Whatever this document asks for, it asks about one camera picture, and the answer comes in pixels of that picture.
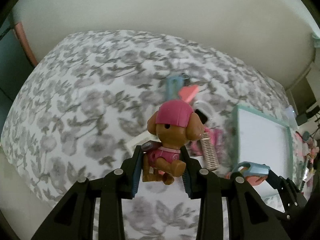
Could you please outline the white bedside shelf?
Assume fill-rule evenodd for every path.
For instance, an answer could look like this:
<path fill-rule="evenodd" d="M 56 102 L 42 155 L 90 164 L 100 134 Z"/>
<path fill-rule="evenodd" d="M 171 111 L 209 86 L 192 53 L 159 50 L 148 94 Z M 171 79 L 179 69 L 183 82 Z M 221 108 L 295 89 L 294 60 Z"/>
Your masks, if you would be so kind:
<path fill-rule="evenodd" d="M 291 128 L 297 129 L 319 114 L 319 36 L 311 35 L 314 58 L 286 90 L 290 106 L 286 110 Z"/>

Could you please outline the brown puppy toy pink hat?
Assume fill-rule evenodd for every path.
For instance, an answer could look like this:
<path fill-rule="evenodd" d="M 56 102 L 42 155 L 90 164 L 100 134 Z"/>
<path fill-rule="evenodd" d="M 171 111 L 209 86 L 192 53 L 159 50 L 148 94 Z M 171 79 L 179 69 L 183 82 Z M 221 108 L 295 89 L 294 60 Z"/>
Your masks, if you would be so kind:
<path fill-rule="evenodd" d="M 149 118 L 147 130 L 161 144 L 155 146 L 152 141 L 145 150 L 142 181 L 170 185 L 186 168 L 186 163 L 180 159 L 181 148 L 190 141 L 200 140 L 204 125 L 191 105 L 182 100 L 169 100 Z"/>

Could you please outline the teal rimmed white tray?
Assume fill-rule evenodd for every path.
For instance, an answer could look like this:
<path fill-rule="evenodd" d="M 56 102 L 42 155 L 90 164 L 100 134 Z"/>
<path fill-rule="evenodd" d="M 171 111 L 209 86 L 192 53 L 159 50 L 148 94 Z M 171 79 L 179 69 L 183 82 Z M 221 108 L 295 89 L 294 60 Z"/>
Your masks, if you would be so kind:
<path fill-rule="evenodd" d="M 232 126 L 233 167 L 244 161 L 265 164 L 276 175 L 293 178 L 293 139 L 287 124 L 256 109 L 237 105 Z"/>

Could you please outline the white smartwatch with band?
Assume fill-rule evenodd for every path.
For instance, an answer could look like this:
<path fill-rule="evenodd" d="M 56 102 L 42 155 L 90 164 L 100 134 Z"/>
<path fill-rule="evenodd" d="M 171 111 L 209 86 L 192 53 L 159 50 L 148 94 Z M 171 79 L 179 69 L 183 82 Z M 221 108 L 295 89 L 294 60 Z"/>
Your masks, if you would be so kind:
<path fill-rule="evenodd" d="M 203 100 L 196 100 L 193 103 L 193 109 L 204 125 L 212 124 L 215 112 L 209 103 Z"/>

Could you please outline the grey floral bed blanket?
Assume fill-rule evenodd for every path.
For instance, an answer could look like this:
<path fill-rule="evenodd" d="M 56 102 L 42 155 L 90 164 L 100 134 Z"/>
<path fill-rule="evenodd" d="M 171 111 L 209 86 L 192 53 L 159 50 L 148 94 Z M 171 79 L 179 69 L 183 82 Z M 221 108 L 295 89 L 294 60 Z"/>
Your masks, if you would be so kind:
<path fill-rule="evenodd" d="M 27 78 L 1 135 L 7 160 L 54 207 L 78 179 L 102 178 L 131 157 L 126 143 L 146 131 L 166 79 L 181 74 L 223 131 L 221 176 L 232 165 L 236 105 L 287 121 L 283 86 L 236 57 L 170 35 L 88 31 L 64 38 Z"/>

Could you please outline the dark teal cabinet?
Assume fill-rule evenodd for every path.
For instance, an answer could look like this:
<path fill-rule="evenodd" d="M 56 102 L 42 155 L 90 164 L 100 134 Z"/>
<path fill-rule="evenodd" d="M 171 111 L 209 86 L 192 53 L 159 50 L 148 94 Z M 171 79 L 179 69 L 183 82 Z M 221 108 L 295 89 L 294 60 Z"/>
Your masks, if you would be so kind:
<path fill-rule="evenodd" d="M 1 26 L 0 41 L 0 108 L 1 127 L 22 85 L 34 67 L 27 59 L 9 20 Z"/>

